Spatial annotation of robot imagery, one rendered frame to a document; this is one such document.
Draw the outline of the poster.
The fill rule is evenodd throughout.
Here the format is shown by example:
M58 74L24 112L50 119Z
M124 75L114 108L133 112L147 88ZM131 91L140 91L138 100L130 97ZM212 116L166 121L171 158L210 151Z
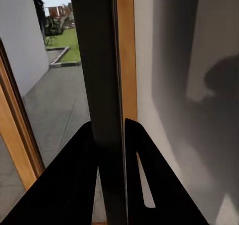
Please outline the poster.
M108 225L128 225L117 0L71 0Z

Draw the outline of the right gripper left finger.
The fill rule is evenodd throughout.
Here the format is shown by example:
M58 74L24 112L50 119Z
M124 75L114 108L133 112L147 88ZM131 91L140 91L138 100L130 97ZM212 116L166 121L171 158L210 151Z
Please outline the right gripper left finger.
M0 225L91 225L98 160L83 124Z

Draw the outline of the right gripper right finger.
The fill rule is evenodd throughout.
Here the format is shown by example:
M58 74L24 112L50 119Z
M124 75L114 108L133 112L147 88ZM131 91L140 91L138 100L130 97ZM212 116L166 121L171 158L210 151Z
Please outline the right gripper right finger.
M156 208L144 205L140 158ZM144 127L125 119L128 225L209 225Z

